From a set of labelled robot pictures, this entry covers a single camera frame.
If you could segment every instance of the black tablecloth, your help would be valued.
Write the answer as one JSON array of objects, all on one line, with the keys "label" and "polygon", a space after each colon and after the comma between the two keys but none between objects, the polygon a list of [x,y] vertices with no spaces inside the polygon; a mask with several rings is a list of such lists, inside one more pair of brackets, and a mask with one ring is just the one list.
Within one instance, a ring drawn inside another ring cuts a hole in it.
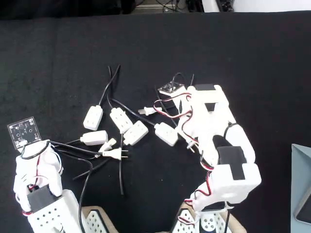
[{"label": "black tablecloth", "polygon": [[[290,231],[291,143],[310,146],[311,13],[171,14],[0,22],[1,227],[31,232],[14,198],[16,151],[6,125],[35,116],[43,139],[71,141],[108,82],[121,74],[114,97],[137,110],[156,99],[176,72],[223,87],[255,152],[262,184],[233,215],[251,233]],[[105,113],[100,129],[119,139]],[[170,121],[151,116],[155,122]],[[185,143],[169,147],[149,133],[91,177],[84,206],[103,207],[120,232],[169,230],[182,200],[205,177]],[[86,165],[63,158],[63,186]]]}]

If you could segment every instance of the floor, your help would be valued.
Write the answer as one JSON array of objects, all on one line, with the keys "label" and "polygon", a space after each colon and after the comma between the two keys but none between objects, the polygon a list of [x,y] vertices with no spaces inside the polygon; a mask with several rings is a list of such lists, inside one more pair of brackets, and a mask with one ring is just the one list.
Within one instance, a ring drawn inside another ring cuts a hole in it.
[{"label": "floor", "polygon": [[186,6],[186,0],[136,0],[136,4],[137,7],[132,14],[189,12]]}]

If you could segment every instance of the circuit board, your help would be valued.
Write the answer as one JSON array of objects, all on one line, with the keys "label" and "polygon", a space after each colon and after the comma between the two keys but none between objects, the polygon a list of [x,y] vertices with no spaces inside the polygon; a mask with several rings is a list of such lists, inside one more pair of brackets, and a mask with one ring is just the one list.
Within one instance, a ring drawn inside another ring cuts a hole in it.
[{"label": "circuit board", "polygon": [[9,124],[8,130],[15,149],[41,140],[34,117]]},{"label": "circuit board", "polygon": [[169,82],[169,83],[165,84],[163,87],[159,88],[158,91],[162,94],[164,94],[164,93],[171,94],[183,86],[184,85],[180,84],[180,83]]}]

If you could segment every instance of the black electrical cable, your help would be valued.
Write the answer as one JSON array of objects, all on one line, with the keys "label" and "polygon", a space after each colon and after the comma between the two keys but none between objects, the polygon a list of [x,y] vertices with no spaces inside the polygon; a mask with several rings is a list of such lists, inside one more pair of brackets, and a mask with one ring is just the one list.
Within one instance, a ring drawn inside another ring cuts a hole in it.
[{"label": "black electrical cable", "polygon": [[104,91],[103,91],[103,94],[102,94],[102,97],[101,97],[101,99],[99,100],[99,103],[98,103],[99,106],[101,106],[101,104],[103,103],[105,94],[106,94],[106,92],[107,92],[107,90],[108,90],[110,84],[112,83],[112,81],[113,81],[113,80],[115,79],[115,77],[117,76],[117,73],[118,73],[118,71],[120,70],[120,67],[121,67],[121,65],[118,65],[115,74],[114,74],[113,77],[110,79],[110,81],[108,82],[107,86],[105,87],[105,89],[104,89]]},{"label": "black electrical cable", "polygon": [[78,154],[75,154],[75,153],[72,153],[70,151],[66,151],[66,150],[59,150],[60,152],[62,153],[67,153],[67,154],[70,154],[71,156],[74,156],[74,157],[77,157],[77,158],[80,158],[80,159],[86,159],[86,160],[92,160],[92,159],[95,159],[96,157],[84,157],[84,156],[81,156],[81,155],[78,155]]},{"label": "black electrical cable", "polygon": [[229,217],[230,217],[231,210],[228,210],[227,219],[225,220],[225,231],[224,233],[227,233],[228,223],[229,223]]},{"label": "black electrical cable", "polygon": [[[121,149],[123,147],[123,134],[121,134],[120,147]],[[124,196],[123,179],[122,179],[122,159],[119,161],[119,183],[121,195]]]},{"label": "black electrical cable", "polygon": [[[110,77],[110,79],[112,79],[113,75],[112,75],[112,71],[111,71],[111,67],[110,66],[108,66],[108,71],[109,71],[109,77]],[[109,95],[111,95],[111,97],[112,97],[112,93],[113,93],[113,85],[111,83],[110,84],[110,90],[108,90],[108,93],[107,93],[107,102],[108,102],[108,104],[109,104],[111,109],[113,109],[113,106],[112,106],[112,104],[110,102]]]},{"label": "black electrical cable", "polygon": [[22,159],[25,159],[25,160],[33,159],[33,158],[37,157],[39,154],[43,153],[49,147],[49,144],[50,144],[50,142],[47,141],[47,144],[45,145],[45,147],[42,150],[40,150],[38,153],[36,153],[34,155],[31,155],[31,156],[28,156],[28,157],[23,157],[23,155],[25,153],[25,148],[26,148],[26,146],[24,146],[23,151],[21,152],[20,157]]},{"label": "black electrical cable", "polygon": [[193,85],[193,81],[194,81],[194,74],[192,74],[192,78],[191,78],[190,86],[192,86],[192,85]]},{"label": "black electrical cable", "polygon": [[73,141],[70,141],[70,142],[66,142],[65,144],[72,144],[72,143],[76,143],[76,142],[81,142],[79,139],[76,139],[76,140],[73,140]]},{"label": "black electrical cable", "polygon": [[58,149],[56,149],[55,147],[53,147],[53,149],[55,150],[55,152],[57,152],[58,154],[62,154],[62,155],[65,155],[71,159],[76,159],[76,160],[79,160],[79,161],[83,161],[85,163],[88,163],[89,165],[89,172],[88,172],[88,175],[86,177],[86,180],[84,182],[84,185],[83,185],[83,189],[82,189],[82,192],[81,192],[81,195],[80,195],[80,199],[79,199],[79,224],[80,224],[80,228],[82,230],[82,233],[86,233],[85,230],[84,230],[84,227],[83,227],[83,224],[82,224],[82,218],[81,218],[81,215],[82,215],[82,201],[83,201],[83,197],[84,197],[84,194],[85,194],[85,191],[86,191],[86,186],[87,186],[87,183],[88,183],[88,180],[89,180],[89,177],[92,173],[92,169],[93,169],[93,164],[88,161],[88,160],[85,160],[85,159],[81,159],[81,158],[77,158],[77,157],[74,157],[74,156],[71,156],[67,153],[64,153],[64,152],[60,152]]},{"label": "black electrical cable", "polygon": [[[157,99],[158,99],[158,100],[161,100],[160,95],[159,95],[159,93],[157,92],[156,86],[155,86],[155,93],[156,93]],[[164,106],[164,104],[163,104],[162,101],[160,101],[160,104],[161,104],[163,110],[164,110],[167,114],[169,114],[168,111],[167,111],[167,108]],[[172,120],[173,124],[177,127],[177,123],[176,123],[172,118],[170,118],[170,119]]]},{"label": "black electrical cable", "polygon": [[81,151],[81,152],[84,152],[84,153],[87,153],[87,154],[103,154],[102,152],[95,152],[95,151],[90,151],[90,150],[85,150],[85,149],[82,149],[82,148],[78,148],[78,147],[73,147],[71,145],[67,145],[67,144],[64,144],[64,143],[60,143],[60,142],[55,142],[55,141],[50,141],[53,145],[58,145],[58,146],[62,146],[62,147],[67,147],[67,148],[70,148],[70,149],[73,149],[73,150],[78,150],[78,151]]},{"label": "black electrical cable", "polygon": [[187,80],[186,80],[185,76],[184,76],[182,73],[178,72],[178,73],[176,73],[176,74],[173,76],[173,78],[172,78],[172,85],[174,85],[175,79],[176,79],[176,77],[178,77],[178,76],[182,77],[182,79],[183,79],[183,81],[184,81],[185,84],[187,83]]},{"label": "black electrical cable", "polygon": [[140,116],[139,114],[135,113],[133,110],[129,109],[128,107],[126,107],[123,103],[121,103],[120,101],[116,100],[116,99],[111,99],[113,102],[117,103],[118,105],[122,106],[123,108],[125,108],[129,113],[133,114],[134,116],[136,116],[137,118],[139,118],[140,120],[155,126],[156,124],[153,123],[152,121]]},{"label": "black electrical cable", "polygon": [[227,136],[228,130],[229,130],[232,126],[235,126],[235,125],[238,125],[238,123],[231,123],[231,122],[228,123],[228,126],[227,126],[227,128],[225,129],[225,132],[224,132],[224,139],[225,139],[225,137]]},{"label": "black electrical cable", "polygon": [[170,8],[170,7],[168,7],[168,6],[166,6],[168,3],[170,3],[171,1],[169,1],[168,3],[166,3],[166,4],[162,4],[162,3],[160,3],[160,1],[159,0],[156,0],[156,2],[158,3],[158,4],[160,4],[161,6],[163,6],[164,8],[167,8],[167,9],[169,9],[169,10],[171,10],[171,11],[175,11],[175,12],[179,12],[179,13],[182,13],[181,11],[178,11],[178,10],[176,10],[176,9],[174,9],[174,8]]},{"label": "black electrical cable", "polygon": [[[96,170],[100,169],[102,166],[104,166],[110,159],[111,159],[111,157],[105,159],[104,161],[102,161],[101,163],[99,163],[95,167],[93,167],[92,174],[94,173],[94,171],[96,171]],[[77,175],[74,178],[72,178],[72,180],[75,181],[79,178],[82,178],[82,177],[86,176],[88,173],[89,173],[89,171],[81,173],[80,175]]]}]

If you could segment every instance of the white electrical plug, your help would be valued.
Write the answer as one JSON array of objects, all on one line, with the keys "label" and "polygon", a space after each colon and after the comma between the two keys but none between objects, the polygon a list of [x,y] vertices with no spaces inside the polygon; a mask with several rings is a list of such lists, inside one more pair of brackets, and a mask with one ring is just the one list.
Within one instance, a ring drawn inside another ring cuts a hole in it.
[{"label": "white electrical plug", "polygon": [[83,126],[86,129],[96,131],[103,117],[101,106],[91,106],[87,112],[86,118],[83,121]]},{"label": "white electrical plug", "polygon": [[105,130],[85,133],[80,141],[87,146],[101,145],[108,141],[108,134]]},{"label": "white electrical plug", "polygon": [[[157,107],[156,108],[158,111],[162,111],[162,108],[161,107]],[[153,108],[153,107],[144,107],[143,109],[139,109],[138,110],[138,113],[139,114],[145,114],[146,116],[149,116],[149,115],[151,115],[151,114],[153,114],[153,113],[156,113],[157,111]]]},{"label": "white electrical plug", "polygon": [[105,142],[102,147],[99,149],[98,152],[104,152],[104,151],[107,151],[107,150],[111,150],[112,149],[112,146],[114,144],[116,144],[116,140],[114,138],[111,138],[108,142]]},{"label": "white electrical plug", "polygon": [[111,109],[110,117],[120,130],[121,134],[125,133],[133,126],[132,121],[121,108]]},{"label": "white electrical plug", "polygon": [[114,149],[114,150],[109,150],[109,151],[103,151],[103,157],[111,157],[114,159],[121,160],[122,158],[128,158],[128,156],[122,156],[122,151],[127,151],[127,150],[122,150],[121,147]]},{"label": "white electrical plug", "polygon": [[164,122],[155,125],[155,134],[171,147],[174,146],[178,140],[177,131]]},{"label": "white electrical plug", "polygon": [[148,128],[138,120],[124,135],[124,144],[136,144],[148,133]]}]

